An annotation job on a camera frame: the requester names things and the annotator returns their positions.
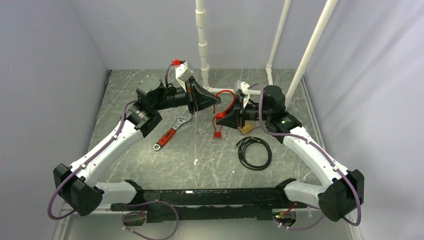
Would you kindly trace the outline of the brass padlock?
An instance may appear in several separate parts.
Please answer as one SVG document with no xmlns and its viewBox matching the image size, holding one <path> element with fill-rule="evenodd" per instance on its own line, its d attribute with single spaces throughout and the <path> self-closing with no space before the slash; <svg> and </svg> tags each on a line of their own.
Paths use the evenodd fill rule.
<svg viewBox="0 0 424 240">
<path fill-rule="evenodd" d="M 255 125 L 251 122 L 245 122 L 243 127 L 239 127 L 238 129 L 243 135 L 247 135 L 248 133 L 252 132 L 255 129 Z"/>
</svg>

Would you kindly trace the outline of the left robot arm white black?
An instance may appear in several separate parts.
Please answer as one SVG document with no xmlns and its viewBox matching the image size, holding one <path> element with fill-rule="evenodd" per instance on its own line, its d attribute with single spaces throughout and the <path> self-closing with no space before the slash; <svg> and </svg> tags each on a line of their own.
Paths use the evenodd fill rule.
<svg viewBox="0 0 424 240">
<path fill-rule="evenodd" d="M 221 103 L 219 97 L 201 87 L 193 76 L 182 87 L 167 87 L 153 74 L 138 85 L 136 94 L 137 99 L 124 105 L 116 127 L 98 145 L 72 164 L 60 163 L 55 167 L 55 191 L 47 207 L 52 220 L 60 219 L 52 212 L 56 196 L 82 217 L 102 205 L 123 204 L 131 210 L 139 209 L 144 203 L 143 189 L 132 180 L 100 182 L 105 171 L 154 130 L 162 120 L 161 110 L 186 106 L 193 114 Z"/>
</svg>

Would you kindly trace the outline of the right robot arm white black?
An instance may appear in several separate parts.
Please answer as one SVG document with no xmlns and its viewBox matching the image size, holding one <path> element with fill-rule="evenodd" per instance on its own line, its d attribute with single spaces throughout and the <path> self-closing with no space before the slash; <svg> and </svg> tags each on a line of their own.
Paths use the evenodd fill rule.
<svg viewBox="0 0 424 240">
<path fill-rule="evenodd" d="M 234 101 L 223 112 L 215 115 L 216 124 L 236 129 L 246 121 L 257 121 L 260 128 L 288 147 L 317 176 L 320 185 L 289 180 L 275 194 L 276 203 L 287 208 L 300 202 L 321 210 L 333 222 L 341 219 L 352 226 L 362 220 L 365 176 L 358 170 L 349 170 L 330 156 L 310 136 L 301 122 L 286 110 L 286 97 L 276 85 L 262 86 L 259 101 L 249 94 L 251 87 L 238 89 Z"/>
</svg>

